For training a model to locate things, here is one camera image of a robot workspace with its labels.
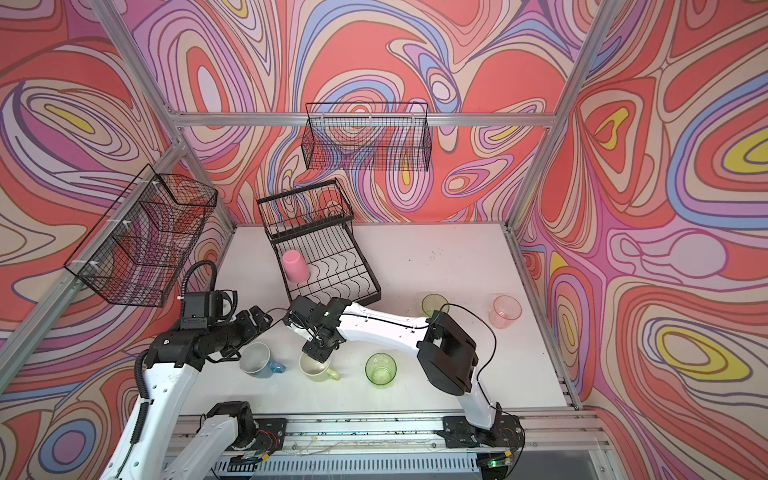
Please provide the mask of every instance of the pink transparent cup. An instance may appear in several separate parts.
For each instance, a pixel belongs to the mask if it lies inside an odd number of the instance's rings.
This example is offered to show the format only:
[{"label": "pink transparent cup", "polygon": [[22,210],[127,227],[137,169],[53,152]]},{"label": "pink transparent cup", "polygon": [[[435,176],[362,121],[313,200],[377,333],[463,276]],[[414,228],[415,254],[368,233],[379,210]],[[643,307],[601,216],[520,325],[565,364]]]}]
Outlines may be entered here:
[{"label": "pink transparent cup", "polygon": [[522,313],[523,307],[517,300],[509,295],[497,296],[491,308],[491,325],[500,330],[505,329],[520,318]]},{"label": "pink transparent cup", "polygon": [[298,250],[288,250],[283,254],[283,269],[289,282],[304,283],[310,279],[310,268]]}]

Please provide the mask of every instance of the wire rack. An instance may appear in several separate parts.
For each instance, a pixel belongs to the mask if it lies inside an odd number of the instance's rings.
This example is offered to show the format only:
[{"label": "wire rack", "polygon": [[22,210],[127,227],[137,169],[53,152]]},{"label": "wire rack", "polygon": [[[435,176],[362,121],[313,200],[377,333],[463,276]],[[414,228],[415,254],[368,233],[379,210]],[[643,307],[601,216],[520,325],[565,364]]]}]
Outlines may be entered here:
[{"label": "wire rack", "polygon": [[155,174],[94,254],[76,269],[76,249],[65,268],[109,303],[163,306],[216,202],[208,185]]},{"label": "wire rack", "polygon": [[[369,305],[381,299],[379,282],[353,236],[354,213],[336,179],[257,204],[290,301],[299,295],[320,303],[339,297]],[[288,280],[280,261],[288,250],[298,250],[306,261],[306,282]]]},{"label": "wire rack", "polygon": [[432,158],[428,109],[420,102],[306,104],[301,142],[306,168],[427,171]]}]

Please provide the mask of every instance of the blue mug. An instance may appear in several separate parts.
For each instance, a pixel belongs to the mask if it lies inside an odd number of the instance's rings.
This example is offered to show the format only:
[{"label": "blue mug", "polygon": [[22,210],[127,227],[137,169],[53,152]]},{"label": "blue mug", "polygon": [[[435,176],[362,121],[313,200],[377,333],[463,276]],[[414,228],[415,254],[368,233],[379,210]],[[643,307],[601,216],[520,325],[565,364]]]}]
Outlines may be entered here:
[{"label": "blue mug", "polygon": [[265,343],[246,345],[240,351],[240,369],[258,379],[268,379],[274,373],[283,373],[286,366],[272,360],[272,352]]}]

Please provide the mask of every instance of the mug handle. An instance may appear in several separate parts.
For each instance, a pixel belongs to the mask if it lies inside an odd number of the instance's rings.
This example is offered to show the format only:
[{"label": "mug handle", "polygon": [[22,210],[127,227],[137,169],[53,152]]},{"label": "mug handle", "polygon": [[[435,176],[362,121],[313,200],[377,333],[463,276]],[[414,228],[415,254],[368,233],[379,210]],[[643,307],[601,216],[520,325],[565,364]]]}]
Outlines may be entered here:
[{"label": "mug handle", "polygon": [[332,368],[330,368],[330,367],[326,369],[326,373],[328,374],[328,376],[329,376],[331,379],[334,379],[334,380],[338,380],[338,379],[340,379],[340,378],[341,378],[341,376],[339,375],[339,373],[338,373],[336,370],[334,370],[334,369],[332,369]]},{"label": "mug handle", "polygon": [[275,362],[274,360],[270,360],[269,368],[275,373],[283,373],[286,371],[286,366],[282,363]]}]

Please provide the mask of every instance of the beige mug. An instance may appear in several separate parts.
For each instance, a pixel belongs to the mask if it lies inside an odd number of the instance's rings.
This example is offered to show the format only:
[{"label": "beige mug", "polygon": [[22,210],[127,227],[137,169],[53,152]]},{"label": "beige mug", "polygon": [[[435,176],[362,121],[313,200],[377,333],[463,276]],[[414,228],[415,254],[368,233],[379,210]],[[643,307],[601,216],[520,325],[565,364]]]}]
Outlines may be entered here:
[{"label": "beige mug", "polygon": [[330,360],[318,362],[306,353],[302,353],[301,357],[299,357],[299,368],[313,382],[324,382],[327,379],[338,380],[341,378],[339,373],[331,368]]}]

